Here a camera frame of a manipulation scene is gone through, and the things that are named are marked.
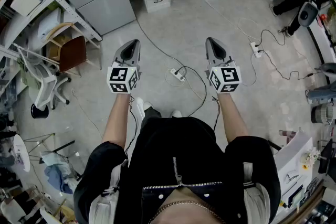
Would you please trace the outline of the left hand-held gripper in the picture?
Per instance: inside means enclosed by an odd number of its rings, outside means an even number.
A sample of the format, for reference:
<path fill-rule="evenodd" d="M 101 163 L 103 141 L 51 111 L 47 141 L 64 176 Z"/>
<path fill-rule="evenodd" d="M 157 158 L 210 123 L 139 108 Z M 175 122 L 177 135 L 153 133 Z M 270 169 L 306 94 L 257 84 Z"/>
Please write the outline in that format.
<path fill-rule="evenodd" d="M 107 85 L 112 93 L 130 94 L 140 80 L 140 41 L 134 39 L 121 46 L 108 67 Z"/>

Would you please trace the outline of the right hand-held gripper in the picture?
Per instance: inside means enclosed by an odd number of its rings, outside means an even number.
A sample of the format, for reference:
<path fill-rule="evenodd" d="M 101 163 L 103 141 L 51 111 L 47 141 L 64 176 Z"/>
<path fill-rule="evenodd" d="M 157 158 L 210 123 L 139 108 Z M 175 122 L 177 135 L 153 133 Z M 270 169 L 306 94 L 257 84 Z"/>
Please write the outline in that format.
<path fill-rule="evenodd" d="M 229 48 L 220 40 L 208 37 L 205 42 L 209 62 L 207 78 L 217 93 L 234 92 L 241 84 L 240 67 L 236 66 Z"/>

